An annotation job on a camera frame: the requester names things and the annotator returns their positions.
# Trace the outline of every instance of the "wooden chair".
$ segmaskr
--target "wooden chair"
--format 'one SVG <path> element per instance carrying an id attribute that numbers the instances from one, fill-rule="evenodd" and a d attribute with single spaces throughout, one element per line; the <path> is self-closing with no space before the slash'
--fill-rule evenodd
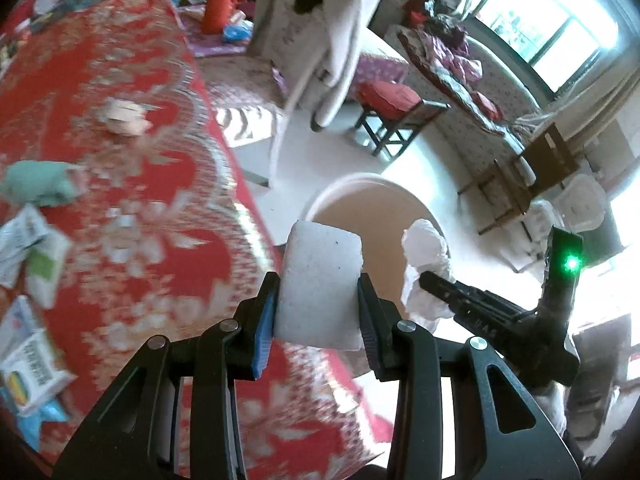
<path id="1" fill-rule="evenodd" d="M 361 104 L 363 108 L 362 115 L 355 124 L 354 129 L 357 130 L 361 126 L 364 126 L 369 137 L 371 137 L 371 140 L 373 140 L 373 143 L 376 145 L 376 149 L 373 150 L 371 155 L 377 156 L 380 151 L 384 150 L 392 162 L 404 153 L 404 150 L 409 147 L 409 144 L 411 144 L 427 124 L 436 120 L 441 113 L 451 108 L 451 106 L 446 103 L 420 100 L 399 119 L 391 119 L 386 117 L 382 110 L 376 110 L 362 102 Z M 377 117 L 382 122 L 382 125 L 375 132 L 371 126 L 369 126 L 369 123 L 367 123 L 367 118 L 369 117 Z M 410 133 L 408 136 L 403 137 L 400 133 L 401 130 L 410 130 Z M 399 144 L 401 146 L 395 155 L 392 155 L 389 151 L 388 146 L 391 144 Z"/>
<path id="2" fill-rule="evenodd" d="M 528 173 L 526 162 L 532 171 L 534 180 L 528 184 L 523 173 Z M 566 142 L 555 124 L 551 124 L 545 132 L 533 140 L 520 155 L 515 155 L 507 162 L 494 163 L 478 177 L 458 191 L 462 195 L 472 187 L 477 187 L 488 199 L 485 188 L 498 181 L 509 201 L 508 208 L 494 219 L 494 222 L 478 231 L 479 235 L 503 226 L 517 216 L 524 215 L 529 209 L 531 200 L 547 189 L 560 184 L 564 179 L 578 170 L 578 163 L 569 151 Z"/>

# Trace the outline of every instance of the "white sponge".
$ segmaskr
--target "white sponge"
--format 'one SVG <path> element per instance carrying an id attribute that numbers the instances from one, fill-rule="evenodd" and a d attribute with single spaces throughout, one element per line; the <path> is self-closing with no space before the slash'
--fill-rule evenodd
<path id="1" fill-rule="evenodd" d="M 287 240 L 274 336 L 318 348 L 359 350 L 358 235 L 314 222 L 296 222 Z"/>

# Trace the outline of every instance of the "window frame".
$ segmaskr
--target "window frame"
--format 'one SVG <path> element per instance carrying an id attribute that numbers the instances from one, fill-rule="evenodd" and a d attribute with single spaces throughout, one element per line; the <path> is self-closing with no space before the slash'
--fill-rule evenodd
<path id="1" fill-rule="evenodd" d="M 482 7 L 487 3 L 487 1 L 488 0 L 480 0 L 478 4 L 474 7 L 474 9 L 469 13 L 469 17 L 471 17 L 476 22 L 476 25 L 482 28 L 482 30 L 486 34 L 492 35 L 495 41 L 497 41 L 498 43 L 500 43 L 502 46 L 506 48 L 506 52 L 509 53 L 511 60 L 514 61 L 519 67 L 521 67 L 521 69 L 526 71 L 529 74 L 529 76 L 536 81 L 536 83 L 539 85 L 540 89 L 542 90 L 542 93 L 545 94 L 545 96 L 550 101 L 555 100 L 556 98 L 558 98 L 558 96 L 561 96 L 562 94 L 567 92 L 568 89 L 571 88 L 571 86 L 574 85 L 574 83 L 584 75 L 584 73 L 593 65 L 593 63 L 602 54 L 603 49 L 597 48 L 584 61 L 584 63 L 582 63 L 578 67 L 578 69 L 571 76 L 569 76 L 562 85 L 560 85 L 558 90 L 553 91 L 549 87 L 549 85 L 545 82 L 545 80 L 542 79 L 542 76 L 538 74 L 538 72 L 533 67 L 533 65 L 536 62 L 538 62 L 540 58 L 542 58 L 542 56 L 544 56 L 548 52 L 548 50 L 556 43 L 556 41 L 562 36 L 562 33 L 566 30 L 569 23 L 571 23 L 571 20 L 578 21 L 577 18 L 574 15 L 572 15 L 568 9 L 564 9 L 563 7 L 564 11 L 568 14 L 567 19 L 564 20 L 564 23 L 558 28 L 558 30 L 556 30 L 556 32 L 551 36 L 551 38 L 546 40 L 546 42 L 540 47 L 540 49 L 533 55 L 531 60 L 526 61 L 520 54 L 518 54 L 514 50 L 514 48 L 510 44 L 504 41 L 503 38 L 501 38 L 492 28 L 488 27 L 488 25 L 486 25 L 477 17 L 478 12 L 482 10 Z"/>

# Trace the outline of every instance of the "chair backrest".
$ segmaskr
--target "chair backrest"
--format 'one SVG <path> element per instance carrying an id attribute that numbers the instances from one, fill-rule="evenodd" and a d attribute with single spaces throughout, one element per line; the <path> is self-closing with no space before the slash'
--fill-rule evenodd
<path id="1" fill-rule="evenodd" d="M 436 116 L 449 110 L 451 105 L 447 103 L 439 103 L 436 101 L 425 101 L 416 104 L 406 115 L 398 122 L 398 129 L 401 128 L 418 128 L 424 126 Z"/>
<path id="2" fill-rule="evenodd" d="M 578 170 L 578 163 L 555 124 L 534 139 L 521 156 L 536 175 L 535 182 L 529 186 L 532 196 L 560 184 Z"/>
<path id="3" fill-rule="evenodd" d="M 600 227 L 607 211 L 607 193 L 591 175 L 577 174 L 552 201 L 564 227 L 574 233 Z"/>

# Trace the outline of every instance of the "bright window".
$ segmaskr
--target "bright window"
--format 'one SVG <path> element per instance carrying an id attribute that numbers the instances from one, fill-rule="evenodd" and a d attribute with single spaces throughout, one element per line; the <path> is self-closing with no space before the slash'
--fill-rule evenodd
<path id="1" fill-rule="evenodd" d="M 516 51 L 553 92 L 618 39 L 618 25 L 596 0 L 473 2 L 476 18 Z"/>

